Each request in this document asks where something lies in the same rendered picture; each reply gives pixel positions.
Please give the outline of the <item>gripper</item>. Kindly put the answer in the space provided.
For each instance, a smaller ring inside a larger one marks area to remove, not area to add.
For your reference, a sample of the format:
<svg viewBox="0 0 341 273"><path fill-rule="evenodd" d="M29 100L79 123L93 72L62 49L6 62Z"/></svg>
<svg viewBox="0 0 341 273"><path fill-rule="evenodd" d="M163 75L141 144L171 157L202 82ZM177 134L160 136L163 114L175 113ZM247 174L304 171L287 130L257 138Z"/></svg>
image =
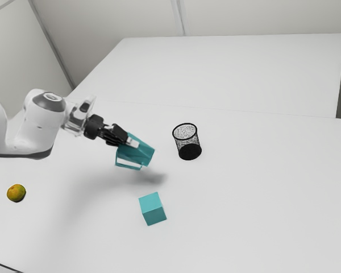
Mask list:
<svg viewBox="0 0 341 273"><path fill-rule="evenodd" d="M139 147L139 142L131 138L128 132L119 125L116 123L113 123L111 126L104 124L104 119L96 114L92 114L87 120L84 128L84 136L91 140L100 137L109 146L118 147L123 144L132 148Z"/></svg>

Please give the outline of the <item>teal faceted mug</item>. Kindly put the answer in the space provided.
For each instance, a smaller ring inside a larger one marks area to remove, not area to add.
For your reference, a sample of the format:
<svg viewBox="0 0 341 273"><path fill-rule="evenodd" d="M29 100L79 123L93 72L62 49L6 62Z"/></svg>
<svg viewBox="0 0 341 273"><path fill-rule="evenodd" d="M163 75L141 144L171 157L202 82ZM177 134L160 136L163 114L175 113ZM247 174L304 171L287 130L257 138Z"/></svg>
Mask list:
<svg viewBox="0 0 341 273"><path fill-rule="evenodd" d="M134 170L140 170L142 166L147 167L155 149L131 133L127 134L130 141L118 146L115 154L115 165Z"/></svg>

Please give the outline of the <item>black mesh pen holder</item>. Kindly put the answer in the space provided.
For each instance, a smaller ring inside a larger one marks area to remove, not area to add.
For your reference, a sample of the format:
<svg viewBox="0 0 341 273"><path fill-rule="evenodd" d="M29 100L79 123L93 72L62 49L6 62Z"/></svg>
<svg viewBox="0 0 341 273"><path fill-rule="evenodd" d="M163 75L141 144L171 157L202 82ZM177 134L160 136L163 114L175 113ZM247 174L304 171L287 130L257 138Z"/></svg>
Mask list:
<svg viewBox="0 0 341 273"><path fill-rule="evenodd" d="M172 131L172 137L177 146L178 155L183 160L194 160L202 153L198 129L193 123L182 123Z"/></svg>

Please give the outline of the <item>teal cube block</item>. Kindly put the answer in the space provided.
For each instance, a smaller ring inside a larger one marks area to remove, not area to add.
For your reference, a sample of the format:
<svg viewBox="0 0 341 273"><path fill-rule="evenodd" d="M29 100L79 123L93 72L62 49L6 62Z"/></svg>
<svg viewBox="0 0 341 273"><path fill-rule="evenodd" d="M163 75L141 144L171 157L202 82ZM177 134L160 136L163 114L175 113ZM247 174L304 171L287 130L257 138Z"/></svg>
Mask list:
<svg viewBox="0 0 341 273"><path fill-rule="evenodd" d="M143 218L148 226L165 221L167 216L158 192L138 198Z"/></svg>

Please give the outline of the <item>yellow-green round fruit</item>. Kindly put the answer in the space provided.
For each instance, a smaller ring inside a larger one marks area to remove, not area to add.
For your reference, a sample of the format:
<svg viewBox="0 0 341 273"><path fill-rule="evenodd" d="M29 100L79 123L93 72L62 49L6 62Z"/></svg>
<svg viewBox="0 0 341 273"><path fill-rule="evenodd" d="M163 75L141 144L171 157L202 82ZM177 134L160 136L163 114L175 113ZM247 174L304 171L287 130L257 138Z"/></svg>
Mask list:
<svg viewBox="0 0 341 273"><path fill-rule="evenodd" d="M14 184L7 190L7 198L12 202L20 202L26 195L26 189L21 184Z"/></svg>

